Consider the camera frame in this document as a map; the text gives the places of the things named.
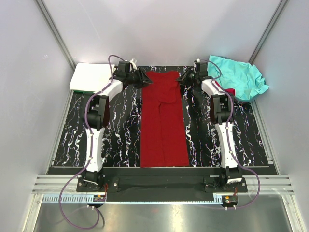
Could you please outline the red t shirt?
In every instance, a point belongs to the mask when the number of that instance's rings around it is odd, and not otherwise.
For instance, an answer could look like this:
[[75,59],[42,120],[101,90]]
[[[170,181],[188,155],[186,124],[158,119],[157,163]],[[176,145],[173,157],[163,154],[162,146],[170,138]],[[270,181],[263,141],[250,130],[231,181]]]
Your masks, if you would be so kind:
[[189,156],[177,71],[146,73],[142,89],[140,166],[186,167]]

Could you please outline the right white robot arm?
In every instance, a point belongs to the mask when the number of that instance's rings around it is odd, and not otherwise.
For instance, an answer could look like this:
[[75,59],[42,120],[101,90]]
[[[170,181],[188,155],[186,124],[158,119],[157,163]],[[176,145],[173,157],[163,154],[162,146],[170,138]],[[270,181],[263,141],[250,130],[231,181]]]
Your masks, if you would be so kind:
[[210,118],[215,126],[221,149],[221,173],[213,188],[237,193],[242,171],[236,157],[233,137],[234,96],[217,82],[222,76],[219,66],[210,60],[196,59],[176,81],[181,85],[195,83],[211,99]]

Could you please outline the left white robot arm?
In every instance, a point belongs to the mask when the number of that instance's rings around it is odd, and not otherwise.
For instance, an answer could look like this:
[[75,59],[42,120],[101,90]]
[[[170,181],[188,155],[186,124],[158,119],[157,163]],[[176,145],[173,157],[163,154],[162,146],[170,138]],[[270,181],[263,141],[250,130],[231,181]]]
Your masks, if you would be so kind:
[[128,85],[142,88],[152,84],[136,63],[134,58],[130,61],[120,59],[104,87],[85,95],[84,125],[87,147],[80,185],[88,185],[93,191],[100,191],[104,187],[102,144],[103,134],[110,120],[110,100]]

